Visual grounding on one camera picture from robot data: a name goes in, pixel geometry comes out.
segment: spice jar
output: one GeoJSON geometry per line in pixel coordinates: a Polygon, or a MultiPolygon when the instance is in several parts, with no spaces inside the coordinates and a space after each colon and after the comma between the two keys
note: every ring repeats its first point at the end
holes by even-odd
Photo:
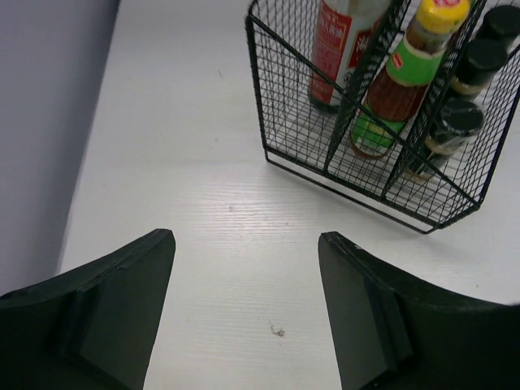
{"type": "MultiPolygon", "coordinates": [[[[418,156],[437,169],[469,141],[475,138],[484,124],[483,111],[474,104],[461,99],[449,99],[435,117],[424,143],[417,149],[418,156]]],[[[435,172],[420,158],[411,156],[406,170],[423,180],[435,172]]]]}
{"type": "Polygon", "coordinates": [[[483,18],[475,37],[500,42],[507,50],[520,35],[520,8],[513,5],[496,6],[483,18]]]}
{"type": "MultiPolygon", "coordinates": [[[[468,0],[422,0],[402,41],[375,77],[366,95],[366,109],[396,134],[418,111],[449,38],[469,11],[468,0]]],[[[353,150],[363,158],[382,158],[394,141],[364,113],[350,137],[353,150]]]]}
{"type": "Polygon", "coordinates": [[[507,63],[507,59],[507,51],[498,41],[475,39],[470,42],[451,80],[446,98],[475,99],[507,63]]]}

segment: crumb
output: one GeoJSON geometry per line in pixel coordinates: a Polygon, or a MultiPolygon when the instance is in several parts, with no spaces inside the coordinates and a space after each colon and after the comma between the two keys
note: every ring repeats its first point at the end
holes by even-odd
{"type": "Polygon", "coordinates": [[[275,327],[271,325],[271,333],[278,337],[284,337],[285,336],[285,330],[281,327],[280,329],[276,330],[275,327]]]}

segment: yellow bottle cap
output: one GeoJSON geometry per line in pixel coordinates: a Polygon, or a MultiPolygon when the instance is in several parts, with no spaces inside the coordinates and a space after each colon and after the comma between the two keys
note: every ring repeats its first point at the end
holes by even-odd
{"type": "Polygon", "coordinates": [[[470,13],[469,0],[422,0],[415,19],[434,34],[450,34],[470,13]]]}

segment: green label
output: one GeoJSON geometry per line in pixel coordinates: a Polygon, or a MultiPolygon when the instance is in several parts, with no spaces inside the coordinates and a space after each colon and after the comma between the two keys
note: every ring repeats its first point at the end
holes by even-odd
{"type": "Polygon", "coordinates": [[[400,85],[428,85],[437,73],[443,54],[444,51],[429,55],[414,49],[404,36],[387,61],[387,73],[400,85]]]}
{"type": "MultiPolygon", "coordinates": [[[[365,104],[365,108],[371,112],[370,107],[365,104]]],[[[406,122],[389,122],[381,119],[381,121],[391,128],[396,134],[399,134],[406,122]]],[[[352,130],[352,142],[365,154],[370,156],[381,156],[385,154],[393,145],[394,138],[383,128],[373,122],[364,112],[357,117],[352,130]]]]}

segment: black wire basket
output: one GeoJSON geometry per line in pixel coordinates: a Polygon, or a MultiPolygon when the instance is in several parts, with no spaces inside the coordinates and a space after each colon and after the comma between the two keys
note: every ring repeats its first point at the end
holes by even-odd
{"type": "Polygon", "coordinates": [[[344,89],[310,61],[320,1],[253,1],[246,31],[267,161],[422,233],[445,228],[478,210],[520,97],[517,41],[507,64],[475,100],[486,111],[483,131],[441,168],[420,156],[418,148],[483,13],[501,3],[512,2],[477,0],[446,50],[419,112],[398,135],[362,103],[417,10],[418,0],[392,2],[344,89]],[[341,93],[339,114],[310,102],[313,74],[341,93]],[[393,147],[381,159],[359,158],[352,147],[349,134],[360,112],[394,138],[393,147]],[[429,180],[410,175],[405,163],[411,156],[435,174],[429,180]]]}

